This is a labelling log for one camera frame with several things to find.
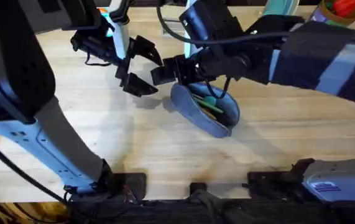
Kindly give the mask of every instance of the light blue panel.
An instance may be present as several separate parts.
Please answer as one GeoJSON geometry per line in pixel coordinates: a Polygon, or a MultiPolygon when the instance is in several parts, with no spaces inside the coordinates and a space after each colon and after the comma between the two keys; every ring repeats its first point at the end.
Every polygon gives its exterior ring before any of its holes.
{"type": "Polygon", "coordinates": [[[0,135],[18,143],[59,175],[65,185],[91,192],[100,178],[103,160],[91,152],[64,117],[58,100],[50,100],[34,124],[0,121],[0,135]]]}
{"type": "Polygon", "coordinates": [[[316,90],[337,95],[355,69],[355,44],[348,44],[320,76],[316,90]]]}

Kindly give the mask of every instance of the wooden tabletop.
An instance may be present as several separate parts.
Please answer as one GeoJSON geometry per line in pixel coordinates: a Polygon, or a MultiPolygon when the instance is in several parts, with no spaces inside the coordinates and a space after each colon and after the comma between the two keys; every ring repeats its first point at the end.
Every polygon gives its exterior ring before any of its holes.
{"type": "MultiPolygon", "coordinates": [[[[299,7],[309,17],[314,7],[299,7]]],[[[182,7],[166,7],[165,17],[178,17],[182,7]]],[[[262,7],[232,7],[243,28],[262,7]]],[[[156,43],[161,57],[183,52],[183,44],[160,35],[154,8],[129,10],[131,36],[156,43]]],[[[147,199],[188,196],[193,181],[210,183],[220,197],[247,197],[240,187],[254,170],[289,170],[299,159],[355,158],[355,103],[315,91],[264,86],[250,80],[232,82],[229,92],[241,108],[241,120],[230,138],[215,139],[173,110],[170,87],[136,98],[119,88],[116,67],[84,65],[86,55],[70,45],[73,32],[38,35],[53,68],[61,107],[85,143],[105,158],[114,172],[145,172],[147,199]]],[[[136,57],[131,71],[150,80],[155,65],[136,57]]],[[[221,86],[224,80],[215,82],[221,86]]],[[[56,174],[17,144],[0,138],[8,158],[58,194],[56,174]]],[[[0,202],[52,201],[0,161],[0,202]]]]}

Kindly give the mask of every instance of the black cable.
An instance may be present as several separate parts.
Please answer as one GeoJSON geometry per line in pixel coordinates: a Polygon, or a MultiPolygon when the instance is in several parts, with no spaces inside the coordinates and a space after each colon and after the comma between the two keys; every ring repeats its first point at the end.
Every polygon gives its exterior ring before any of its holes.
{"type": "Polygon", "coordinates": [[[231,78],[227,78],[227,79],[226,79],[226,82],[224,83],[223,92],[222,92],[222,94],[221,94],[220,96],[217,96],[217,95],[214,93],[213,88],[212,88],[212,86],[210,85],[210,83],[209,83],[208,80],[206,80],[205,82],[206,82],[206,86],[208,87],[208,90],[209,90],[210,94],[211,94],[213,97],[215,97],[216,99],[223,99],[224,96],[225,96],[226,93],[227,93],[227,90],[228,90],[228,86],[229,86],[229,82],[230,82],[230,81],[231,81],[231,78]]]}
{"type": "Polygon", "coordinates": [[[174,31],[172,31],[169,26],[166,24],[162,17],[162,13],[160,11],[160,7],[162,5],[162,1],[160,0],[158,5],[157,5],[157,15],[158,15],[158,20],[160,22],[160,25],[166,32],[171,35],[172,37],[186,43],[190,44],[205,44],[205,45],[214,45],[214,44],[233,44],[237,42],[242,42],[242,41],[248,41],[248,40],[257,40],[257,39],[266,39],[266,38],[276,38],[276,37],[288,37],[290,35],[289,32],[271,32],[268,34],[256,34],[256,35],[244,35],[240,37],[234,37],[231,39],[223,39],[223,40],[193,40],[193,39],[188,39],[183,36],[178,35],[174,31]]]}
{"type": "Polygon", "coordinates": [[[90,66],[101,66],[101,67],[107,67],[112,65],[111,63],[88,63],[90,60],[90,52],[88,51],[88,54],[86,56],[86,61],[85,65],[90,65],[90,66]]]}
{"type": "Polygon", "coordinates": [[[24,215],[26,215],[28,218],[31,219],[31,221],[33,222],[37,222],[37,223],[47,223],[47,224],[58,224],[58,223],[66,223],[69,222],[69,220],[64,220],[64,221],[60,221],[60,222],[49,222],[49,221],[44,221],[44,220],[39,220],[38,218],[33,217],[31,214],[29,214],[27,211],[25,211],[18,203],[14,203],[13,205],[16,206],[16,208],[22,212],[24,215]]]}
{"type": "Polygon", "coordinates": [[[23,170],[21,170],[19,167],[17,167],[12,161],[10,161],[1,151],[0,151],[0,160],[7,165],[11,170],[13,170],[16,174],[18,174],[20,177],[22,177],[24,180],[28,181],[30,184],[32,184],[33,186],[37,187],[39,190],[45,192],[47,195],[51,196],[52,198],[54,198],[55,200],[59,201],[60,203],[62,203],[63,205],[67,206],[68,208],[70,208],[72,210],[72,212],[76,213],[79,216],[85,217],[85,218],[89,218],[93,221],[96,222],[107,222],[110,219],[113,220],[119,216],[122,215],[122,213],[117,214],[116,216],[111,216],[111,217],[92,217],[90,215],[86,215],[84,213],[79,212],[78,210],[74,209],[67,201],[65,201],[64,199],[62,199],[60,196],[58,196],[56,193],[52,192],[51,190],[49,190],[48,188],[46,188],[45,186],[43,186],[41,183],[37,182],[35,179],[33,179],[31,176],[29,176],[28,174],[26,174],[23,170]]]}

